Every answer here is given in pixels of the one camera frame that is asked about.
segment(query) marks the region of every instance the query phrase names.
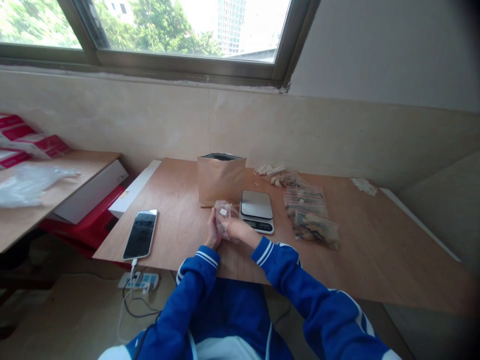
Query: glass pane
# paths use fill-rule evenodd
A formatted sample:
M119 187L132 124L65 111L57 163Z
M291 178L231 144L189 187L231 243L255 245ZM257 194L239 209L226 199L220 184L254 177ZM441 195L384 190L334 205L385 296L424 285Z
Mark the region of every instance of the glass pane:
M57 0L0 0L0 42L81 48Z
M93 0L114 50L273 63L290 0Z

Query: person's left hand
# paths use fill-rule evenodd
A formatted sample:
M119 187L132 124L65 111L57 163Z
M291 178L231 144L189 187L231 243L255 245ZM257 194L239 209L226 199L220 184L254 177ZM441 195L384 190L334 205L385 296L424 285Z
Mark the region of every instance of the person's left hand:
M208 235L206 237L206 241L203 245L209 247L210 249L215 250L222 241L222 238L217 233L217 219L215 218L215 208L211 208L210 217L206 222L206 228L208 231Z

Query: window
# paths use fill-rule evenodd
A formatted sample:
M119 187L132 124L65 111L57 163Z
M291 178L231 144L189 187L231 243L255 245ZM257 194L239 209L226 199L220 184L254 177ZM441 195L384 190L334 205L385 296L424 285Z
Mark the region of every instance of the window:
M0 64L286 87L319 4L2 0Z

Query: phone screen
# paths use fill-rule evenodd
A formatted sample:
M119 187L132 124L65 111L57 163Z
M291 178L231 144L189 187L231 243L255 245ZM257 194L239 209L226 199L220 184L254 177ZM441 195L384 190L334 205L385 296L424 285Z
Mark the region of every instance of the phone screen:
M157 210L145 210L136 214L128 242L126 243L125 252L123 253L124 260L143 258L150 253L157 213Z

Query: window frame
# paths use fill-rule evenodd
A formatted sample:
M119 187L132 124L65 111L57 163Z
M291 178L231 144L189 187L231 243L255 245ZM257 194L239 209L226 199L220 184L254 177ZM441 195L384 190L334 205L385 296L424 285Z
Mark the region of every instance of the window frame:
M87 10L92 0L57 0L81 49L0 42L0 64L288 91L320 0L291 0L274 63L97 48L107 37Z

